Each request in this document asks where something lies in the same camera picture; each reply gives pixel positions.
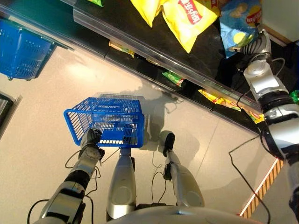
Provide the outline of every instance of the tiled floor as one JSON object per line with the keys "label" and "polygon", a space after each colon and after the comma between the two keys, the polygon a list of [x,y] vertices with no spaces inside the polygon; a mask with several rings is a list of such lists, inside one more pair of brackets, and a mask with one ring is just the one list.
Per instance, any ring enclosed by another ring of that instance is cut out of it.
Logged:
{"label": "tiled floor", "polygon": [[[230,164],[228,151],[254,137],[244,129],[224,121],[189,102],[163,93],[156,86],[81,50],[57,48],[39,78],[13,80],[0,75],[0,91],[20,97],[6,131],[0,140],[1,223],[25,222],[30,206],[49,198],[67,176],[68,157],[79,149],[71,138],[63,111],[89,96],[121,93],[144,96],[143,113],[149,117],[147,142],[134,149],[137,203],[151,203],[150,185],[155,167],[163,164],[160,139],[166,131],[176,135],[174,150],[183,165],[195,176],[206,206],[238,213],[250,197],[241,177]],[[106,155],[115,148],[105,148]],[[237,166],[257,186],[274,158],[255,139],[234,153]],[[99,189],[91,193],[96,223],[106,216],[107,192],[117,155],[100,167]],[[91,181],[88,189],[94,187]],[[160,176],[154,182],[154,200],[164,189]],[[175,204],[172,184],[162,200]],[[90,223],[86,201],[84,224]],[[38,218],[43,204],[36,206],[31,220]]]}

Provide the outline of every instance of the orange striped tape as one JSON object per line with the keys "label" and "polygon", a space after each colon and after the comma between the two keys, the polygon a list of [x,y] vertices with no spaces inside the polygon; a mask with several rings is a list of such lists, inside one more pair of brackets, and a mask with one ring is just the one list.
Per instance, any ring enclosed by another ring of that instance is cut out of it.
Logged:
{"label": "orange striped tape", "polygon": [[[266,192],[269,190],[270,186],[273,184],[275,178],[279,174],[281,168],[283,167],[284,162],[281,160],[276,159],[271,166],[270,170],[260,183],[260,185],[256,189],[256,194],[262,199]],[[257,206],[259,204],[258,198],[255,194],[252,194],[249,201],[241,211],[239,216],[242,216],[244,218],[250,218],[252,213],[256,210]]]}

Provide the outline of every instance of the green snack package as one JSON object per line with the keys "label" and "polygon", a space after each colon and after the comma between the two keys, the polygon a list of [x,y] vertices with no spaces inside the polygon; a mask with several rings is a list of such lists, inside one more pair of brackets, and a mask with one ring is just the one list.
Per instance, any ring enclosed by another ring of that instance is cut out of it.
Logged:
{"label": "green snack package", "polygon": [[182,87],[182,82],[184,81],[184,78],[177,75],[176,73],[172,71],[165,71],[162,72],[162,74],[167,77],[170,81],[172,81],[175,85],[178,85],[179,87]]}
{"label": "green snack package", "polygon": [[94,4],[103,7],[103,5],[102,5],[102,1],[101,1],[101,0],[87,0],[87,1],[91,1],[91,2],[94,3]]}
{"label": "green snack package", "polygon": [[291,92],[290,96],[293,98],[296,104],[299,104],[299,90]]}

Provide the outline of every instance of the snack package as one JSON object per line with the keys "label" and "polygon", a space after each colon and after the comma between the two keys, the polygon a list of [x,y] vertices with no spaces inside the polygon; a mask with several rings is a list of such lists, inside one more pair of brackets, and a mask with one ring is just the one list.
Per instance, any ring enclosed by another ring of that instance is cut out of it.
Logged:
{"label": "snack package", "polygon": [[118,43],[115,43],[113,41],[109,41],[109,46],[112,47],[112,48],[114,48],[114,49],[117,49],[117,50],[119,50],[121,52],[127,53],[127,54],[131,55],[132,58],[134,58],[134,54],[135,53],[133,51],[131,51],[128,48],[123,47],[122,45],[120,45]]}
{"label": "snack package", "polygon": [[87,1],[91,1],[91,2],[94,3],[94,4],[103,7],[103,5],[102,5],[102,1],[101,1],[101,0],[87,0]]}
{"label": "snack package", "polygon": [[153,20],[161,11],[164,0],[131,0],[146,23],[153,27]]}
{"label": "snack package", "polygon": [[255,24],[261,22],[262,0],[231,0],[220,17],[221,38],[226,58],[234,55],[228,48],[241,47],[257,35]]}
{"label": "snack package", "polygon": [[217,0],[168,0],[163,4],[163,17],[187,53],[219,13]]}
{"label": "snack package", "polygon": [[[238,105],[228,99],[225,99],[223,97],[216,97],[216,96],[206,92],[204,89],[198,90],[198,91],[202,95],[204,95],[207,99],[209,99],[210,101],[212,101],[215,104],[220,104],[220,105],[223,105],[228,108],[231,108],[231,109],[241,112],[241,109],[238,107]],[[243,107],[241,107],[241,108],[251,117],[251,119],[254,121],[254,123],[257,124],[257,123],[264,121],[263,114],[256,114],[256,113],[253,113],[252,111],[249,111]]]}
{"label": "snack package", "polygon": [[162,72],[162,74],[167,77],[170,81],[172,81],[175,85],[182,87],[182,82],[185,80],[181,76],[177,75],[172,71]]}

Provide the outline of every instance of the blue shopping basket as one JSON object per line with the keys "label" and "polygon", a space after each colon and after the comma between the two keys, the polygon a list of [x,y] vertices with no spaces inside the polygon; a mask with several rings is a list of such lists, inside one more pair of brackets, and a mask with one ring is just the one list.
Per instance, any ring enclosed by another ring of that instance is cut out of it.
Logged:
{"label": "blue shopping basket", "polygon": [[143,145],[144,116],[136,97],[107,94],[89,97],[66,110],[64,118],[77,145],[90,127],[102,132],[99,147],[140,148]]}
{"label": "blue shopping basket", "polygon": [[0,19],[0,73],[7,75],[9,80],[38,77],[55,47],[54,42],[19,24]]}

